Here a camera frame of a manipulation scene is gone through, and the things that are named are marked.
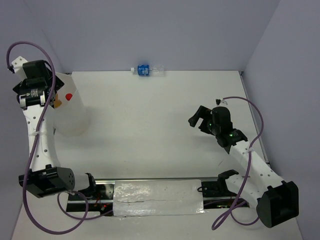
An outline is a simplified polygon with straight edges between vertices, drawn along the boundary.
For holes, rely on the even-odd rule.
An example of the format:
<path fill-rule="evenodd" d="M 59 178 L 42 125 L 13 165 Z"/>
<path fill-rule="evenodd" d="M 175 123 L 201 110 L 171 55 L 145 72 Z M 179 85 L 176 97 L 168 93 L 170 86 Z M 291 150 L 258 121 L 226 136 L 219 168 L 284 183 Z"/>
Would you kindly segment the clear bottle blue label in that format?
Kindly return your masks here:
<path fill-rule="evenodd" d="M 133 75 L 141 77 L 164 77 L 165 68 L 162 65 L 141 64 L 136 67 L 131 67 L 130 72 Z"/>

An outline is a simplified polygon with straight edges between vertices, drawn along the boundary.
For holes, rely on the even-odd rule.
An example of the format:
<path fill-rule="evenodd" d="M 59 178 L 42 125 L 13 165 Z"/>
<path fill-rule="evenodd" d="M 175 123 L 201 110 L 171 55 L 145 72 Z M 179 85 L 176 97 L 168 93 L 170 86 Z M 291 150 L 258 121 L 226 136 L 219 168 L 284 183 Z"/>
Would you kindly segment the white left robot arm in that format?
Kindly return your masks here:
<path fill-rule="evenodd" d="M 62 167 L 56 153 L 55 134 L 75 137 L 89 126 L 89 117 L 71 75 L 52 74 L 45 60 L 12 61 L 13 72 L 21 82 L 13 91 L 27 122 L 29 152 L 27 175 L 20 186 L 37 198 L 71 191 L 76 180 L 70 168 Z"/>

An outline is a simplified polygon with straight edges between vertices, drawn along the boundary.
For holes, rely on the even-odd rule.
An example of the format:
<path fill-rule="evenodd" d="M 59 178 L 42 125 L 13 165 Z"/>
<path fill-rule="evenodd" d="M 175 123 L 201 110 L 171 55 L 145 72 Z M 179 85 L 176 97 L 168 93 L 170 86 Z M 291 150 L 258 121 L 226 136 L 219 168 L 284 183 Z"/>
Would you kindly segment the orange juice bottle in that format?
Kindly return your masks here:
<path fill-rule="evenodd" d="M 59 95 L 56 94 L 55 99 L 53 101 L 53 107 L 56 109 L 56 108 L 59 108 L 61 105 L 62 105 L 62 101 L 59 99 Z"/>

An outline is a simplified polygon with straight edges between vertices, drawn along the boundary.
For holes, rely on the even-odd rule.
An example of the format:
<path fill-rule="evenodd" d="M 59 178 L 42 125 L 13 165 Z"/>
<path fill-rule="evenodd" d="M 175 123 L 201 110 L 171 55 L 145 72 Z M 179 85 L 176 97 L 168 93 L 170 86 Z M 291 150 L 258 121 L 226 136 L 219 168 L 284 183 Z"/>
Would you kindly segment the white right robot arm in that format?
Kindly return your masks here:
<path fill-rule="evenodd" d="M 258 219 L 272 228 L 299 215 L 299 189 L 293 182 L 286 182 L 250 147 L 248 138 L 233 127 L 228 108 L 217 106 L 209 109 L 200 106 L 188 120 L 195 127 L 202 120 L 199 130 L 215 136 L 217 143 L 233 157 L 248 175 L 227 170 L 215 181 L 203 181 L 197 189 L 204 198 L 240 194 L 249 206 L 256 209 Z"/>

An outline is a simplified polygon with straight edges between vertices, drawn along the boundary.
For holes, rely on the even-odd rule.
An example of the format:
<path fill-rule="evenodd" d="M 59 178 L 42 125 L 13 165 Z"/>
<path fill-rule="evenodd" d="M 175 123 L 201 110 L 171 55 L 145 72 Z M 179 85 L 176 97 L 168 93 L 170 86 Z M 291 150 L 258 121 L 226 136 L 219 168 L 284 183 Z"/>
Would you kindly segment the clear bottle red cap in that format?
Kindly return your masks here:
<path fill-rule="evenodd" d="M 67 93 L 67 94 L 65 95 L 65 99 L 66 99 L 67 101 L 70 101 L 70 100 L 72 99 L 72 97 L 73 97 L 73 94 L 72 94 L 72 93 Z"/>

